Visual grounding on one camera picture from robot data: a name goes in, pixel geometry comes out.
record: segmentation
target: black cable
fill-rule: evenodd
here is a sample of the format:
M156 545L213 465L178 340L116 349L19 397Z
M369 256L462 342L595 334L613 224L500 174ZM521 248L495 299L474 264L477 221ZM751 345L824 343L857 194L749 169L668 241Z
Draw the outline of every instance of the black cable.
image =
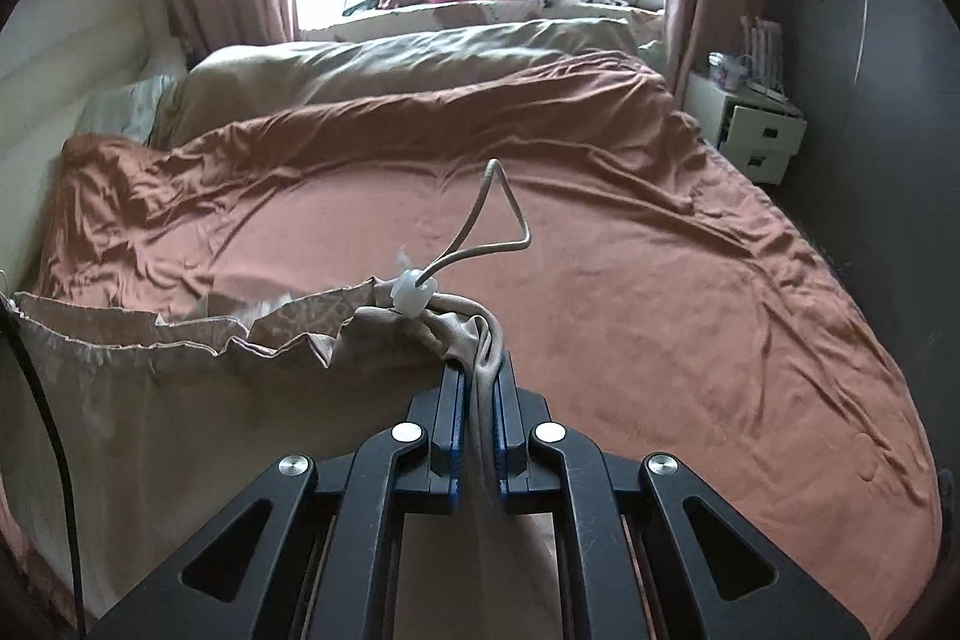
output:
M83 581L80 579L80 545L77 542L77 514L73 503L73 483L70 480L70 467L66 461L66 451L64 451L64 442L59 436L59 431L54 423L54 413L50 410L50 404L47 402L47 395L43 392L43 386L40 383L40 376L37 375L37 369L27 352L26 345L20 339L17 333L17 323L13 313L8 309L8 299L6 295L0 295L0 335L5 335L13 350L13 357L20 365L20 371L27 379L27 385L34 396L34 402L37 404L37 411L43 421L43 426L47 429L47 437L50 437L50 445L54 449L54 458L56 458L56 470L61 479L61 489L64 492L64 515L66 516L66 543L70 549L70 573L73 576L73 605L77 611L77 637L80 640L86 640L86 614L83 612Z

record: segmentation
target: bed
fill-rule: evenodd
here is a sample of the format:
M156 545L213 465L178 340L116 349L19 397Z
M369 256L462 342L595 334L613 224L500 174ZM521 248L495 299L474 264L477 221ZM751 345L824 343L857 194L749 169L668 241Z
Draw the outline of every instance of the bed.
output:
M120 544L92 510L82 514L91 610L109 608L218 506L216 496L190 501L197 494L176 482L157 491L136 477L173 461L189 485L216 480L178 441L183 429L146 437L136 415L150 410L124 407L121 386L99 386L98 371L139 352L151 369L131 382L160 393L162 357L200 339L163 332L150 344L164 324L205 324L203 338L216 332L220 346L209 352L229 362L230 337L251 319L328 290L340 292L331 306L343 306L356 290L344 287L395 276L400 251L425 263L496 157L534 244L453 266L440 286L496 314L518 384L605 451L676 453L885 637L933 571L941 518L904 378L856 304L767 196L674 110L625 23L467 31L408 34L383 50L353 44L349 56L304 44L222 53L165 95L152 146L95 135L64 145L40 277L17 303L35 344L93 344L102 357L78 381L69 362L45 379L54 413L70 422L68 453L89 477L77 480L80 507L136 530L135 545ZM323 66L331 52L336 68ZM404 67L390 60L399 52L409 53ZM377 90L399 68L406 89ZM502 239L515 223L492 203L478 228L480 241ZM133 325L104 339L90 328L104 319ZM229 391L237 418L210 422L224 453L259 431L266 397L245 389ZM370 405L362 389L358 408ZM397 399L407 390L395 389ZM381 413L389 420L392 408ZM59 488L35 418L22 381L3 384L11 509L66 578ZM373 418L325 447L344 452L360 429L376 431ZM310 437L311 425L291 416L293 434ZM219 483L220 504L262 468L225 458L233 485ZM117 470L122 497L107 490ZM472 597L475 586L454 590ZM487 612L486 631L555 636L549 600L533 605L546 591L529 586L505 626L492 627ZM446 615L460 636L480 632L469 600L450 600L464 605ZM415 624L406 631L423 637Z

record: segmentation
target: white drawer unit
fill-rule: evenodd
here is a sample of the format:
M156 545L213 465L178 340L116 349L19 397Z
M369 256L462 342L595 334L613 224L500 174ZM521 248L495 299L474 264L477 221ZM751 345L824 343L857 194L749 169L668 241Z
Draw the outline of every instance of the white drawer unit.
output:
M724 91L692 74L683 111L699 122L704 139L755 183L779 183L800 150L806 121L789 103L751 90Z

